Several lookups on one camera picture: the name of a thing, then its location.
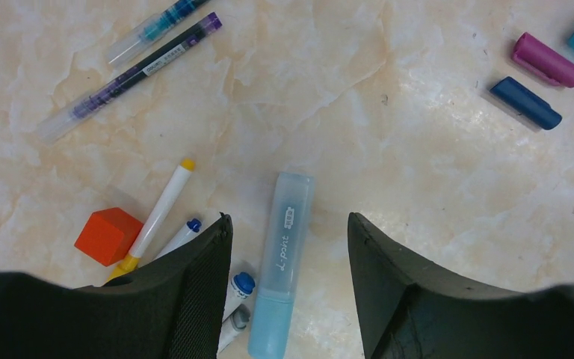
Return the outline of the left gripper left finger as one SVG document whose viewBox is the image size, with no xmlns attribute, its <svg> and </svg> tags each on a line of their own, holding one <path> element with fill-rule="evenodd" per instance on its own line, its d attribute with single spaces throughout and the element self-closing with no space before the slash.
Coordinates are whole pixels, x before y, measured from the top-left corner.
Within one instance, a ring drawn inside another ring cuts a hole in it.
<svg viewBox="0 0 574 359">
<path fill-rule="evenodd" d="M 0 271 L 0 358 L 215 358 L 232 219 L 107 284 Z"/>
</svg>

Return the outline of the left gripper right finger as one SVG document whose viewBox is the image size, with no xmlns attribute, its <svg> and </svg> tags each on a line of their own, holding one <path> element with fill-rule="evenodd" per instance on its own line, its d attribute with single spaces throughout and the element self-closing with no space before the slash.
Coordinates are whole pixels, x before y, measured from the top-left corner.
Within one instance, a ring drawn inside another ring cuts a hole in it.
<svg viewBox="0 0 574 359">
<path fill-rule="evenodd" d="M 348 217 L 367 358 L 574 358 L 574 284 L 514 292 L 450 271 Z"/>
</svg>

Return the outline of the magenta marker cap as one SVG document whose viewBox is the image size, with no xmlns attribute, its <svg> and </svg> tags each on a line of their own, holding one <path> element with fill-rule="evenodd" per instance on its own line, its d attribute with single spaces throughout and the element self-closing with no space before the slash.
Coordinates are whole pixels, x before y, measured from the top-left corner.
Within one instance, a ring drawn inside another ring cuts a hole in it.
<svg viewBox="0 0 574 359">
<path fill-rule="evenodd" d="M 528 32 L 515 42 L 510 58 L 551 86 L 574 88 L 574 63 Z"/>
</svg>

